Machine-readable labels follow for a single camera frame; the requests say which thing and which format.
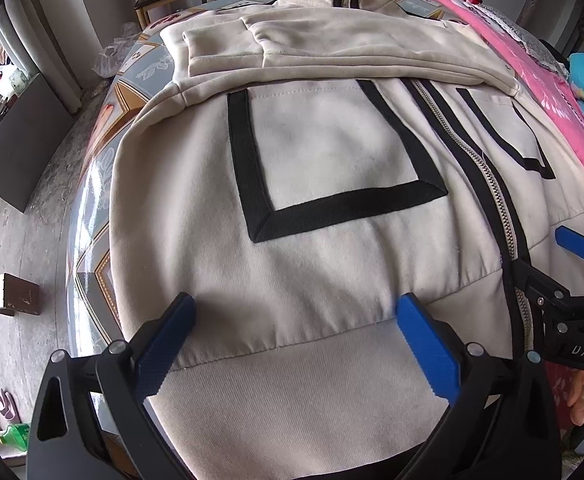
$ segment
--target green plastic bottle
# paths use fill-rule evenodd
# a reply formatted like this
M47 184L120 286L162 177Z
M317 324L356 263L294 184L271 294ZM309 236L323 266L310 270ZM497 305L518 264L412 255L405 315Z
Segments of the green plastic bottle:
M19 451L27 451L29 436L29 424L8 424L8 429L0 435L0 443L15 447Z

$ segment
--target clear plastic bag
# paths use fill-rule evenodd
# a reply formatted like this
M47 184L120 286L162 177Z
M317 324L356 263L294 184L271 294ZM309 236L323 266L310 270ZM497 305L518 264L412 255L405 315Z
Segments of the clear plastic bag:
M100 52L94 61L92 70L102 78L113 77L126 60L130 48L136 43L140 31L138 25L133 22L124 23L121 28L121 38L114 38L114 42L109 44L103 52Z

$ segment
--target pink cloth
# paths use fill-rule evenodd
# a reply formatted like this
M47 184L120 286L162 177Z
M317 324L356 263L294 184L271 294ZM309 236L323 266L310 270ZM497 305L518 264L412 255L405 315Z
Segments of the pink cloth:
M509 63L559 128L584 166L584 116L568 83L546 70L505 31L495 30L459 0L435 0L468 23Z

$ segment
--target concrete floor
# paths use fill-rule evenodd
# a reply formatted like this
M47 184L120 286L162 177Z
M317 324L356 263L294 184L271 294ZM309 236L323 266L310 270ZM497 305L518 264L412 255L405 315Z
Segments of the concrete floor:
M0 314L0 388L12 393L25 422L32 417L48 357L57 348L68 348L67 212L104 96L84 99L24 214L0 199L0 274L8 272L40 287L40 316ZM0 415L0 426L6 424Z

